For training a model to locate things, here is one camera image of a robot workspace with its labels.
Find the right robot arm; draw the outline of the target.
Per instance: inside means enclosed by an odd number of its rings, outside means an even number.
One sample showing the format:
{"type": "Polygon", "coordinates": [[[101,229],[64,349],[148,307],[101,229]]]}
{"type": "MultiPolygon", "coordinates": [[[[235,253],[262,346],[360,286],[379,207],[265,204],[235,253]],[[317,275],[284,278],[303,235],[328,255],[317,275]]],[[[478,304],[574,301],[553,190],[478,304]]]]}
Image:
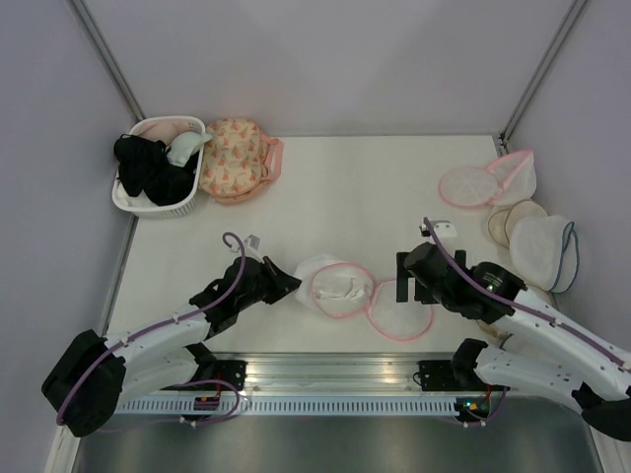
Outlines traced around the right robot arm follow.
{"type": "Polygon", "coordinates": [[[564,405],[592,428],[630,440],[630,355],[597,338],[540,299],[502,266],[465,265],[463,250],[449,256],[431,242],[396,255],[396,299],[437,304],[482,321],[542,349],[545,362],[511,354],[482,340],[464,339],[450,361],[453,383],[467,390],[483,384],[527,391],[564,405]]]}

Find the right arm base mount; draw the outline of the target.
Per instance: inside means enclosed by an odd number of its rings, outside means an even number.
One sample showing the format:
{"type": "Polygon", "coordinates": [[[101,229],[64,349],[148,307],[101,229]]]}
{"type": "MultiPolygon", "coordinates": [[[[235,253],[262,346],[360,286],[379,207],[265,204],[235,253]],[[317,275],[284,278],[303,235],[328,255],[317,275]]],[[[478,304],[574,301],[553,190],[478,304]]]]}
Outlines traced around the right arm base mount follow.
{"type": "Polygon", "coordinates": [[[421,360],[417,363],[417,380],[424,392],[492,392],[505,386],[489,384],[475,372],[476,357],[489,345],[477,339],[466,338],[450,359],[421,360]]]}

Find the pink rimmed mesh laundry bag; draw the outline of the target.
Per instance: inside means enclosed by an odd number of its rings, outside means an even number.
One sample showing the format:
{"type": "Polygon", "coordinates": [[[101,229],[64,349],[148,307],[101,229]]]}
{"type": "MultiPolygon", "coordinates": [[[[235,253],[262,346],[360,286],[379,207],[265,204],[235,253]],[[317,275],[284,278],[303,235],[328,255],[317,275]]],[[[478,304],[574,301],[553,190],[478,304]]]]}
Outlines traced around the pink rimmed mesh laundry bag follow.
{"type": "Polygon", "coordinates": [[[396,300],[396,280],[378,280],[365,268],[327,254],[301,262],[294,277],[301,281],[295,292],[304,307],[331,319],[367,317],[385,338],[411,342],[428,333],[434,308],[415,301],[396,300]]]}

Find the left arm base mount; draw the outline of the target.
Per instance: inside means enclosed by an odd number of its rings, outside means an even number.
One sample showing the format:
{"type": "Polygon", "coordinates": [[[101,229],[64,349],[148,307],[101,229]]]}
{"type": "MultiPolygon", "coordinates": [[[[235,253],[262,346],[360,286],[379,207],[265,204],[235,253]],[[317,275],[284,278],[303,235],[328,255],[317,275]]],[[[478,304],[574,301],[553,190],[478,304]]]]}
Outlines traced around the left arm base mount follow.
{"type": "Polygon", "coordinates": [[[180,384],[165,387],[165,391],[221,391],[223,384],[211,383],[212,379],[226,381],[236,390],[242,390],[246,379],[246,361],[218,359],[203,343],[183,348],[193,357],[195,371],[192,378],[180,384]]]}

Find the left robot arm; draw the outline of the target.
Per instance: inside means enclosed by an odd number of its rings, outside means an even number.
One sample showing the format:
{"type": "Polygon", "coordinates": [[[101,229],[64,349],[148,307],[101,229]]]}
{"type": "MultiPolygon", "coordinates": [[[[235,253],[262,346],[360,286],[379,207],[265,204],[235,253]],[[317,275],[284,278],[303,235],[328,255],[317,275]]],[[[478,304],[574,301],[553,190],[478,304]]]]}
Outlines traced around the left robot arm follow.
{"type": "Polygon", "coordinates": [[[159,322],[117,335],[77,335],[41,392],[58,423],[83,438],[117,408],[157,390],[242,388],[235,370],[224,368],[206,341],[235,325],[252,305],[276,304],[301,285],[269,257],[239,257],[223,277],[159,322]]]}

